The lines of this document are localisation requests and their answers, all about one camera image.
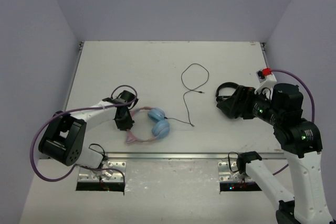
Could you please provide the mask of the pink blue cat-ear headphones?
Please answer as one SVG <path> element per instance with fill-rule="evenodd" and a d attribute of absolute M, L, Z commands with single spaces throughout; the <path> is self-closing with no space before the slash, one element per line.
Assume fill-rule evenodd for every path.
<path fill-rule="evenodd" d="M 168 134 L 170 133 L 170 124 L 166 120 L 166 115 L 163 110 L 159 108 L 144 106 L 132 110 L 130 114 L 131 116 L 134 116 L 141 111 L 147 111 L 147 116 L 150 118 L 151 121 L 155 123 L 154 127 L 151 130 L 152 137 L 149 139 L 140 139 L 136 137 L 131 132 L 131 130 L 127 130 L 125 144 L 132 144 L 134 142 L 147 143 L 155 140 L 160 140 L 168 136 Z"/>

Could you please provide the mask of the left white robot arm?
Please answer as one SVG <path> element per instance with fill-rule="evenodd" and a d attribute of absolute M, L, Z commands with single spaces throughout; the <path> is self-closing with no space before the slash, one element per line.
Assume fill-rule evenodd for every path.
<path fill-rule="evenodd" d="M 137 102 L 136 92 L 124 90 L 115 98 L 104 98 L 92 107 L 58 112 L 48 123 L 38 150 L 66 166 L 98 169 L 104 154 L 84 146 L 86 132 L 108 121 L 114 121 L 120 131 L 131 129 L 134 121 L 130 109 Z"/>

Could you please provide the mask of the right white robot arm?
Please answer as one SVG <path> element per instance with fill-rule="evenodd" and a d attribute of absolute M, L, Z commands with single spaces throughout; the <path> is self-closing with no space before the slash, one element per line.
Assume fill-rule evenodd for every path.
<path fill-rule="evenodd" d="M 234 89 L 232 95 L 219 90 Z M 302 117 L 303 94 L 298 86 L 276 84 L 271 99 L 255 88 L 233 82 L 221 84 L 217 108 L 230 119 L 259 118 L 270 124 L 288 162 L 293 192 L 281 185 L 255 151 L 238 154 L 237 168 L 249 176 L 275 209 L 278 223 L 335 223 L 329 212 L 321 176 L 322 140 L 318 127 Z"/>

